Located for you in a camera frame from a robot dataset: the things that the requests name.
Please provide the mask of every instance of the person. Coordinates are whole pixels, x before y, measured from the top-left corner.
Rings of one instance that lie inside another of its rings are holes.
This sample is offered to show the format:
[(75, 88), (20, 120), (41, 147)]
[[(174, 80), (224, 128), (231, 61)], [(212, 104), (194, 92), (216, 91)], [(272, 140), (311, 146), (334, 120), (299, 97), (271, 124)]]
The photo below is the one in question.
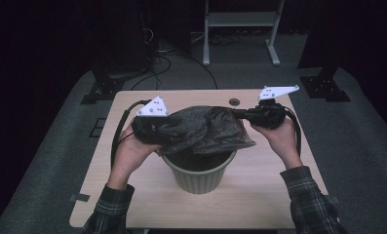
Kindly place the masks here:
[[(264, 135), (273, 151), (282, 159), (281, 172), (290, 195), (290, 212), (296, 233), (347, 233), (338, 222), (333, 204), (321, 193), (296, 150), (293, 122), (286, 119), (275, 130), (251, 125)], [(110, 177), (97, 201), (93, 214), (81, 233), (126, 233), (126, 216), (135, 189), (129, 177), (161, 145), (145, 144), (133, 135), (131, 125), (121, 133)]]

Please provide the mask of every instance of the green trash can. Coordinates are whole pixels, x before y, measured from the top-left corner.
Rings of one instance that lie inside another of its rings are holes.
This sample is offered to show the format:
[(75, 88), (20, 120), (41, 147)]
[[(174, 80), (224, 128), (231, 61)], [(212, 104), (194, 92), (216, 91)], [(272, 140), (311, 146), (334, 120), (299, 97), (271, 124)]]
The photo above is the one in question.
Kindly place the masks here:
[(192, 194), (205, 194), (214, 191), (220, 184), (226, 167), (236, 155), (235, 151), (225, 152), (223, 162), (205, 171), (191, 171), (188, 167), (177, 165), (171, 157), (163, 156), (163, 160), (172, 169), (175, 180), (185, 191)]

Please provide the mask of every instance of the hand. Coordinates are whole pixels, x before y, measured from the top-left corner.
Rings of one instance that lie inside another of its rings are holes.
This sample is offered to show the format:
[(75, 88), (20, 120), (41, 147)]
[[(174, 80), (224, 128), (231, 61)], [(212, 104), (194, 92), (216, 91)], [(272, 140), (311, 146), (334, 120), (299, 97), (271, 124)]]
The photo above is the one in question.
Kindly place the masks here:
[(159, 149), (161, 145), (141, 142), (133, 134), (131, 124), (120, 134), (120, 139), (123, 139), (123, 141), (117, 147), (107, 186), (124, 190), (132, 172), (138, 169), (148, 155)]
[(268, 139), (271, 148), (282, 159), (287, 169), (303, 165), (296, 150), (295, 128), (290, 119), (285, 119), (284, 123), (274, 130), (256, 125), (251, 125), (251, 127)]

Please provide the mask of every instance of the black plastic bag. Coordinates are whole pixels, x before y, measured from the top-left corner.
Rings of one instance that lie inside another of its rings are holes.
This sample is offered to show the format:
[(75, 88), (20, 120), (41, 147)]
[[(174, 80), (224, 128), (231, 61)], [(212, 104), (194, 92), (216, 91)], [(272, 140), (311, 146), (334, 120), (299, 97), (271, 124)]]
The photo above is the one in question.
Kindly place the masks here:
[(155, 132), (167, 137), (159, 155), (212, 155), (255, 145), (231, 108), (191, 106), (170, 115)]

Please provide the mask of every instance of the controller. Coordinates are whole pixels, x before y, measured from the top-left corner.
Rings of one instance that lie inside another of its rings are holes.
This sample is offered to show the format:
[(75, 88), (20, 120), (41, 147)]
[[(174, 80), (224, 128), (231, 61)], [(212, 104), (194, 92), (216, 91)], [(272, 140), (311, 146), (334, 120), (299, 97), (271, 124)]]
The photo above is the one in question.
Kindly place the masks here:
[(276, 129), (284, 122), (287, 111), (274, 98), (298, 91), (299, 87), (266, 87), (258, 96), (259, 104), (250, 109), (233, 109), (233, 115), (238, 119), (247, 119), (251, 124), (266, 129)]
[(172, 142), (174, 133), (159, 132), (159, 127), (168, 123), (169, 111), (161, 96), (157, 96), (145, 104), (136, 114), (132, 122), (135, 137), (144, 143), (166, 145)]

